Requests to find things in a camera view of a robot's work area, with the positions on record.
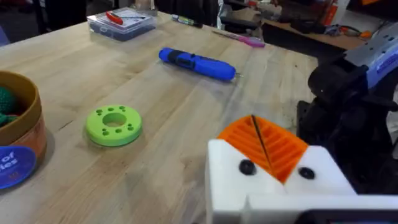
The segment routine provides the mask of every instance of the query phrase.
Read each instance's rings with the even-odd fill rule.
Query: wooden table
[[[312,99],[315,58],[157,20],[123,43],[79,24],[0,49],[1,69],[37,84],[49,144],[33,177],[0,195],[1,223],[204,223],[207,141],[251,113],[294,129],[296,103]],[[223,83],[164,64],[166,46],[224,60],[243,77]],[[110,149],[87,140],[86,116],[107,104],[138,110],[136,141]]]

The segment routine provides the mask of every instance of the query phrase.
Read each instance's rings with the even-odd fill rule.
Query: floor
[[[87,15],[93,15],[112,9],[110,2],[92,0],[87,2]],[[32,8],[23,10],[15,6],[0,5],[0,30],[3,30],[10,43],[25,40],[39,35],[35,12]]]

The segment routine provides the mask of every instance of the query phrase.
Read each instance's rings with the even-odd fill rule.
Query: clear plastic case
[[[87,17],[90,31],[115,40],[126,41],[156,28],[155,18],[129,7],[112,12],[122,18],[122,25],[111,22],[105,13],[101,13]]]

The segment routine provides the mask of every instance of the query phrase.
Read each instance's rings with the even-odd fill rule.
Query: blue screwdriver
[[[219,60],[190,54],[181,50],[163,48],[159,52],[159,58],[164,62],[172,63],[202,75],[220,80],[232,80],[235,76],[235,68]]]

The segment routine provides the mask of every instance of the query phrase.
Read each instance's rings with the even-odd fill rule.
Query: green yarn
[[[0,86],[0,113],[12,113],[15,110],[16,101],[16,97],[11,91]]]
[[[0,127],[3,127],[4,125],[8,124],[8,117],[7,115],[0,114]]]
[[[16,115],[4,115],[4,114],[0,113],[0,128],[5,126],[8,123],[13,122],[17,118],[18,118],[18,116],[16,116]]]

